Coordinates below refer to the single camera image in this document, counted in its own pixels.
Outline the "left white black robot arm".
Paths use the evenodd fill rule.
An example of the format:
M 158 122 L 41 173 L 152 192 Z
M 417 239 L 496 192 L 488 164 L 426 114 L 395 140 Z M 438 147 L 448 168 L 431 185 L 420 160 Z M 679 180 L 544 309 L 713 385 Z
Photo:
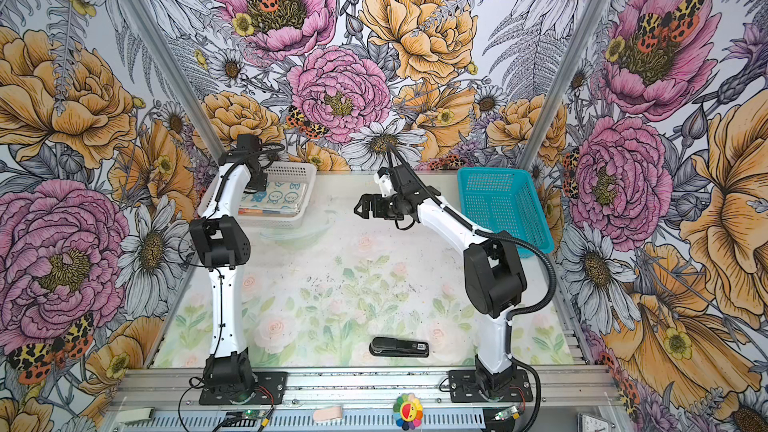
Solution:
M 213 330 L 202 373 L 208 399 L 243 404 L 257 388 L 242 324 L 242 267 L 251 257 L 251 244 L 237 216 L 243 194 L 266 189 L 264 157 L 284 149 L 255 135 L 241 135 L 235 147 L 218 159 L 217 175 L 206 192 L 207 203 L 189 224 L 198 266 L 208 272 L 212 290 Z

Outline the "blue patterned towel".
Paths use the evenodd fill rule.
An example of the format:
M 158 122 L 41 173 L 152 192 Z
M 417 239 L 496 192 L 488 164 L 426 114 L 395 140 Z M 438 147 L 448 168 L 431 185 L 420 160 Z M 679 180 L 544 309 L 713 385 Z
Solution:
M 265 191 L 245 193 L 242 196 L 240 208 L 293 208 L 300 211 L 307 188 L 307 183 L 269 182 Z

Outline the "multicolour striped letter towel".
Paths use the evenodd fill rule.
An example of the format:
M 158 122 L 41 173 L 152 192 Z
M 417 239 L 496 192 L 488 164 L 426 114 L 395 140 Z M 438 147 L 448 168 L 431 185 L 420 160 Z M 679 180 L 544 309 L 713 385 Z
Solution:
M 246 217 L 291 218 L 297 216 L 299 211 L 293 208 L 260 209 L 241 207 L 238 213 Z

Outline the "teal plastic basket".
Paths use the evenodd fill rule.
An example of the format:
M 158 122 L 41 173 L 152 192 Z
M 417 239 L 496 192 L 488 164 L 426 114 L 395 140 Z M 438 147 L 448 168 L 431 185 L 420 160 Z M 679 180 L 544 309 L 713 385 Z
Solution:
M 465 167 L 457 172 L 460 207 L 473 222 L 509 232 L 549 254 L 555 249 L 531 175 L 512 168 Z

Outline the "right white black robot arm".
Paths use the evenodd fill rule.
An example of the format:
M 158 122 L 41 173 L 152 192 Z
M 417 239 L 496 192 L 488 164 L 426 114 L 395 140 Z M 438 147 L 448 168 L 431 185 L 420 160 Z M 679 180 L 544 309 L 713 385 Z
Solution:
M 450 205 L 437 189 L 421 182 L 408 165 L 382 167 L 375 173 L 374 182 L 379 192 L 362 195 L 354 208 L 356 215 L 394 222 L 411 217 L 435 232 L 460 255 L 466 295 L 481 315 L 475 358 L 476 383 L 485 397 L 501 397 L 517 374 L 508 315 L 519 305 L 527 289 L 517 247 L 507 236 L 493 238 L 490 231 Z

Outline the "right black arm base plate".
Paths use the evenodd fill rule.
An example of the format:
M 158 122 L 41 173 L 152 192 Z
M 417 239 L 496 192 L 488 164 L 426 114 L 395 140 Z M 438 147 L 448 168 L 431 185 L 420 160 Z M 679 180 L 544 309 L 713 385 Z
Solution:
M 515 367 L 497 374 L 483 370 L 449 370 L 448 388 L 453 403 L 530 403 L 534 399 L 528 374 Z

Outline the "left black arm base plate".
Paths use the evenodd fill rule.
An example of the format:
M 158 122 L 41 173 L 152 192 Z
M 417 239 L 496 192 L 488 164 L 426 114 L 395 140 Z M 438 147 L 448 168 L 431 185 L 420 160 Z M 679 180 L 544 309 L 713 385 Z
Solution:
M 280 405 L 287 387 L 288 373 L 256 371 L 249 378 L 225 375 L 204 378 L 198 402 L 203 406 Z

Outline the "white plastic basket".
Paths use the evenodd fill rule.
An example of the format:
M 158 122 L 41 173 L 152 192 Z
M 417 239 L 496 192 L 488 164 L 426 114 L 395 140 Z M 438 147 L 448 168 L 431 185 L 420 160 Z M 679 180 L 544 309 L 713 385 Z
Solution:
M 244 165 L 219 167 L 191 227 L 224 217 L 240 227 L 296 229 L 308 208 L 316 168 L 308 163 L 275 162 L 259 172 Z

